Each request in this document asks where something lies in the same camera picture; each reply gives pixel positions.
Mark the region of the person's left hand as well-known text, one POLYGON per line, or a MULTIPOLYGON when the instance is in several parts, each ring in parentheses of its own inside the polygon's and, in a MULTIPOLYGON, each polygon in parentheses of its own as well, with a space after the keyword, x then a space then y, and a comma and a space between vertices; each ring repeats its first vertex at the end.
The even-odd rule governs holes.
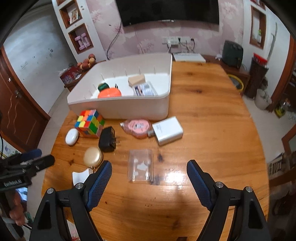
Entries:
POLYGON ((17 191, 15 191, 13 203, 15 207, 10 211, 10 217, 15 221, 16 225, 22 226, 25 224, 25 215, 21 204, 21 197, 17 191))

